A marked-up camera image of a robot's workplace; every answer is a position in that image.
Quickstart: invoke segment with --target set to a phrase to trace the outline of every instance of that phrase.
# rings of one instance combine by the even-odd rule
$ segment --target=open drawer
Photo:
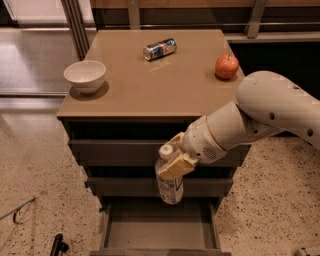
[[[90,256],[230,256],[221,252],[213,198],[108,198],[98,251]]]

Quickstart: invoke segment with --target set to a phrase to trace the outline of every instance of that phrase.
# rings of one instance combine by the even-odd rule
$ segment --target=drawer front
[[[69,147],[82,166],[154,166],[164,140],[70,140]],[[250,146],[238,146],[210,165],[203,167],[238,167]]]
[[[231,256],[231,253],[221,249],[109,249],[102,248],[92,251],[90,256]]]
[[[185,197],[224,197],[233,184],[232,179],[184,178]],[[155,178],[88,178],[88,185],[96,196],[159,197]]]

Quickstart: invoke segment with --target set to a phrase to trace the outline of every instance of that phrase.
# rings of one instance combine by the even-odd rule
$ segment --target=soda can
[[[175,52],[177,43],[173,38],[158,43],[147,45],[143,48],[143,56],[146,60],[154,60]]]

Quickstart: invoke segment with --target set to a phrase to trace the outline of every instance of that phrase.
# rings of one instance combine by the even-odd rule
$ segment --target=drawer
[[[164,140],[70,140],[69,147],[82,166],[154,166],[158,150]],[[223,158],[211,165],[238,167],[242,165],[250,146],[233,148]]]
[[[100,249],[90,256],[230,256],[220,249],[214,200],[108,198]]]
[[[184,197],[224,197],[233,184],[229,179],[183,178]],[[155,178],[88,178],[96,196],[159,197]]]

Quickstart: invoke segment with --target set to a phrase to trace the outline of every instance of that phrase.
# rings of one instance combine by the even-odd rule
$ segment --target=plastic bottle
[[[164,180],[158,175],[160,167],[168,162],[172,153],[172,146],[167,144],[163,145],[159,150],[160,158],[156,162],[155,170],[161,199],[167,204],[174,205],[179,203],[183,197],[182,177],[172,180]]]

